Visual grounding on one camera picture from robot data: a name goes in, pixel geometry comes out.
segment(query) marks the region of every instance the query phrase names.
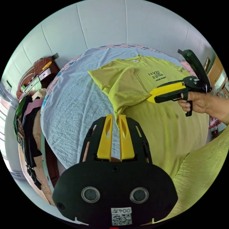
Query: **pillow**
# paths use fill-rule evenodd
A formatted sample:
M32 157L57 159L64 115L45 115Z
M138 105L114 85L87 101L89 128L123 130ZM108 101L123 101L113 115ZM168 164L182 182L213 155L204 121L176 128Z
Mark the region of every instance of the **pillow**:
M44 99L46 96L46 88L42 88L38 90L33 96L32 99L36 99L36 97L40 97L41 99Z

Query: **printed number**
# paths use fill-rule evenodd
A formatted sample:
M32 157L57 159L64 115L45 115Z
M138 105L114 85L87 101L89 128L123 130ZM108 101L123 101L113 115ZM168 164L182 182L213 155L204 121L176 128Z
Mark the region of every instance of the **printed number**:
M119 213L129 213L130 209L119 209Z
M113 209L113 213L130 213L130 209L129 208L127 208L127 209L116 209L116 208L114 208Z
M155 72L151 72L151 73L148 73L149 76L153 75L152 78L153 79L156 79L160 76L163 76L163 74L161 74L159 71L155 71Z

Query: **yellow fabric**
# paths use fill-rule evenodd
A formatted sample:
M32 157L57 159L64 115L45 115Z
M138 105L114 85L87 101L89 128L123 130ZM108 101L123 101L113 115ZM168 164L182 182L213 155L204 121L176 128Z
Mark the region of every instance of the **yellow fabric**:
M229 126L219 137L191 152L183 160L178 173L172 179L178 194L178 201L170 214L161 221L188 210L206 193L218 176L228 150Z
M171 178L189 152L205 145L208 115L193 112L191 117L186 117L177 102L153 104L146 100L155 87L189 76L183 67L138 55L116 59L88 73L112 103L117 124L119 114L140 124L149 142L153 164Z

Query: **yellow object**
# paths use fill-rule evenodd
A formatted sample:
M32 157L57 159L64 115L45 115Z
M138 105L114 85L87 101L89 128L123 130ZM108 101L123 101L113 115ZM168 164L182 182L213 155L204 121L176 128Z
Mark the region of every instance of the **yellow object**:
M107 115L103 132L101 135L97 157L99 159L108 159L111 161L111 142L112 142L113 115Z
M120 160L133 159L134 148L127 125L126 116L119 115Z
M177 102L156 104L147 101L157 86L189 76L183 67L138 55L126 60L116 59L88 72L112 103L117 126L120 127L119 115L137 121L149 142L153 164L171 178L189 152L205 145L209 125L207 114L193 112L191 117L186 117Z
M43 68L42 68L42 70L45 70L46 68L48 68L50 65L51 65L51 61L50 62L48 62Z
M178 201L170 214L161 221L188 210L206 193L218 176L228 150L229 126L213 141L187 155L172 179Z
M166 86L162 86L162 87L159 87L159 88L155 88L150 92L150 94L152 96L149 97L147 100L149 102L151 102L151 103L155 103L154 98L156 96L163 95L163 94L166 94L166 93L169 93L169 92L172 92L172 91L177 91L177 90L180 90L180 89L183 89L183 88L185 88L185 86L182 84L182 82L173 83L173 84L170 84L170 85L166 85Z
M97 157L111 161L113 115L107 115L101 135ZM125 115L119 115L120 161L133 159L134 148Z

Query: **wooden furniture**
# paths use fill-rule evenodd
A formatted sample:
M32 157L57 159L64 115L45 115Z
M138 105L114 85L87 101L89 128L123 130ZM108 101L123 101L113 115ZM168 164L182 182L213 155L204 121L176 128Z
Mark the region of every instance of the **wooden furniture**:
M226 77L225 84L222 87L222 89L225 91L225 94L229 98L229 79L228 79L228 77Z
M59 67L57 66L57 64L54 61L53 57L46 57L46 58L41 58L39 60L37 60L36 62L34 62L33 66L28 69L25 74L22 76L19 84L18 84L18 88L17 88L17 98L19 99L23 93L22 90L22 86L27 87L28 84L31 83L31 81L38 75L41 74L41 72L43 72L43 68L49 64L49 68L51 70L51 74L55 77L57 75L57 73L60 71ZM49 83L51 82L51 78L50 75L48 78L46 79L42 79L42 86L44 88L47 88L47 86L49 85Z
M33 96L35 92L42 88L47 88L48 85L54 80L57 72L53 72L52 66L41 71L37 76L32 78L32 81L26 86L25 90L19 97L18 103L28 94Z
M225 85L227 76L225 74L223 65L222 65L218 56L216 56L215 61L214 61L213 65L212 65L212 67L208 73L208 78L211 82L212 87L221 78L224 78L224 79L222 79L222 84L220 85L220 87L222 88Z

